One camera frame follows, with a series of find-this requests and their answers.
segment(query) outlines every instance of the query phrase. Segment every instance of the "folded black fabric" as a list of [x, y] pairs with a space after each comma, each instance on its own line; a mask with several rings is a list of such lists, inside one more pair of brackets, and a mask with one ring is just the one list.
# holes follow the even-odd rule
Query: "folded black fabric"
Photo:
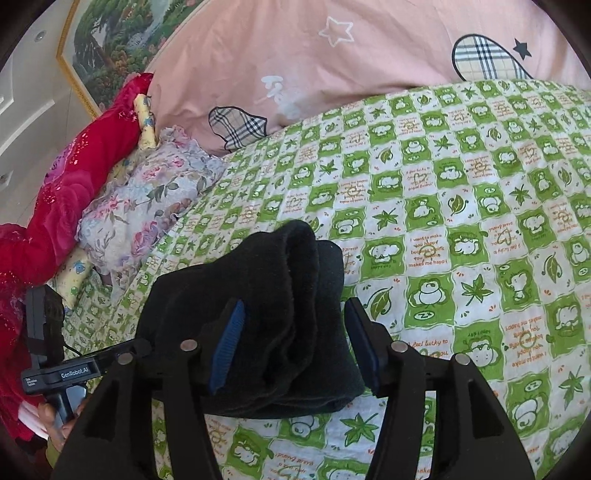
[[160, 277], [137, 337], [171, 355], [216, 320], [231, 297], [246, 322], [226, 385], [204, 397], [206, 413], [280, 418], [336, 411], [363, 391], [340, 317], [343, 260], [294, 220], [247, 237], [215, 262]]

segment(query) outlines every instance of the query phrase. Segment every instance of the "white wall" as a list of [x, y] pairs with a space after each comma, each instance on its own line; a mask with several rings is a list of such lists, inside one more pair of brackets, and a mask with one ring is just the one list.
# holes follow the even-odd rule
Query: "white wall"
[[0, 184], [0, 223], [27, 224], [54, 158], [90, 123], [56, 60], [72, 3], [56, 0], [0, 72], [0, 178], [11, 175], [7, 186]]

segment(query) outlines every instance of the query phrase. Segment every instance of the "bed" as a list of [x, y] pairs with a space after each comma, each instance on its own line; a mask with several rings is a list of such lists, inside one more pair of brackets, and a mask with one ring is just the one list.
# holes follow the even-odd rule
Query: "bed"
[[[90, 352], [133, 337], [159, 275], [304, 219], [343, 250], [344, 299], [421, 353], [472, 358], [542, 478], [591, 406], [589, 122], [589, 93], [522, 79], [374, 96], [291, 125], [225, 157], [117, 304], [93, 273], [66, 341]], [[224, 478], [361, 479], [384, 410], [367, 392], [335, 414], [207, 425]], [[154, 439], [172, 478], [157, 403]]]

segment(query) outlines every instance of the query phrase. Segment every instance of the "red blanket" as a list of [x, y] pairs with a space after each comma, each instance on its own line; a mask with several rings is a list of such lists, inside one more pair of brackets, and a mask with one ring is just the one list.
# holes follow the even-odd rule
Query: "red blanket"
[[113, 106], [92, 122], [59, 155], [37, 196], [28, 227], [0, 225], [0, 419], [13, 437], [33, 433], [18, 421], [25, 397], [20, 373], [30, 367], [21, 336], [24, 293], [56, 274], [76, 244], [82, 212], [97, 195], [111, 168], [137, 146], [140, 129], [134, 99], [146, 94], [152, 74], [123, 87]]

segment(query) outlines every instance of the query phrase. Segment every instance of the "finger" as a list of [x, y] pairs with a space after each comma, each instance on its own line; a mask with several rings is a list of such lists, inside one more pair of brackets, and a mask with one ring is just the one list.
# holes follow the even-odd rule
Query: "finger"
[[79, 417], [80, 415], [82, 415], [82, 410], [85, 409], [86, 404], [88, 403], [89, 400], [90, 400], [90, 397], [86, 397], [84, 400], [82, 400], [80, 402], [80, 405], [78, 405], [78, 408], [74, 412], [76, 414], [76, 417]]
[[63, 433], [61, 432], [61, 429], [57, 429], [55, 427], [55, 422], [56, 422], [55, 409], [51, 405], [45, 403], [45, 404], [39, 405], [38, 412], [39, 412], [39, 419], [41, 420], [41, 423], [43, 424], [43, 426], [47, 430], [47, 434], [49, 435], [49, 438], [50, 438], [53, 446], [56, 448], [56, 450], [58, 452], [61, 452], [61, 449], [64, 446], [65, 438], [63, 436]]
[[74, 425], [76, 424], [75, 420], [72, 420], [68, 423], [66, 423], [62, 428], [61, 428], [61, 433], [64, 437], [64, 440], [67, 440], [68, 437], [70, 436], [70, 433], [72, 432], [72, 429], [74, 428]]

